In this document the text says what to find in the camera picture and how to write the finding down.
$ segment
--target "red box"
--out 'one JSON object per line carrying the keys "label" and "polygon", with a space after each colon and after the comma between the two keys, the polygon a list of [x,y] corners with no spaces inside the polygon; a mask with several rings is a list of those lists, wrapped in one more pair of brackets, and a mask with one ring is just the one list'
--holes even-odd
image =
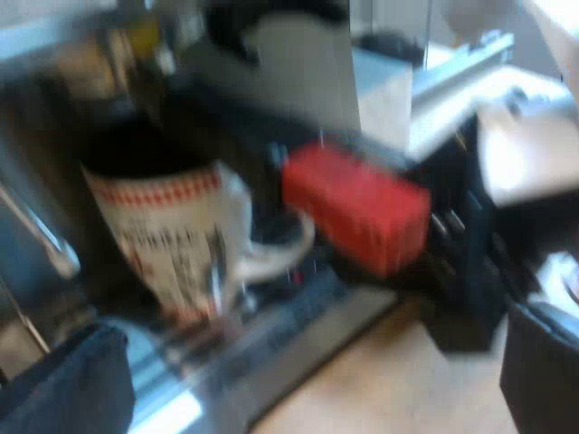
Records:
{"label": "red box", "polygon": [[378,276],[418,258],[426,244],[429,193],[326,142],[292,154],[283,200],[307,212],[348,257]]}

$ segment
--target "coffee machine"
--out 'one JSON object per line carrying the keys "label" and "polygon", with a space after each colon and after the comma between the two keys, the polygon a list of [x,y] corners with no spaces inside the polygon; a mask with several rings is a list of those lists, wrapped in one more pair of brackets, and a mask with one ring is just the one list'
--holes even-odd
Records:
{"label": "coffee machine", "polygon": [[254,3],[41,10],[14,14],[0,31],[8,381],[102,321],[128,336],[130,432],[244,432],[395,304],[388,290],[339,278],[318,240],[285,276],[245,288],[234,315],[178,326],[129,271],[90,196],[78,164],[90,138],[146,117],[192,158],[220,159],[242,176],[254,240],[298,235],[281,203],[280,164],[320,129],[359,127],[346,2]]}

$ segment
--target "mug handle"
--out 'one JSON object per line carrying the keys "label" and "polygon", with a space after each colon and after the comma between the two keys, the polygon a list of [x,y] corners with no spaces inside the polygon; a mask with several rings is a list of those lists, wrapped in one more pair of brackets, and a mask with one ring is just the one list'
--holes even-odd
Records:
{"label": "mug handle", "polygon": [[250,243],[244,257],[235,265],[232,281],[259,283],[275,278],[300,261],[311,248],[316,237],[316,226],[304,212],[298,212],[302,237],[288,247]]}

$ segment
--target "white cup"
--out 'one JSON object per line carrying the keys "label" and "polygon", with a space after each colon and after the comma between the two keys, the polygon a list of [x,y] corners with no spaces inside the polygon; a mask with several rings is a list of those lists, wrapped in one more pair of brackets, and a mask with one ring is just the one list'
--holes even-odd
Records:
{"label": "white cup", "polygon": [[123,255],[169,312],[221,315],[242,284],[285,273],[314,240],[313,221],[300,213],[296,243],[251,242],[251,197],[220,163],[147,179],[83,170]]}

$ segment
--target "drip tray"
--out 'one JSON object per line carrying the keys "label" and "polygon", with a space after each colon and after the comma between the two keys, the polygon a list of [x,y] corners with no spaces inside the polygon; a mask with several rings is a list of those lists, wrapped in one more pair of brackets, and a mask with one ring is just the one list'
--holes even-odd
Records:
{"label": "drip tray", "polygon": [[204,329],[175,328],[147,311],[103,316],[128,335],[130,432],[246,432],[394,302],[324,269],[292,297]]}

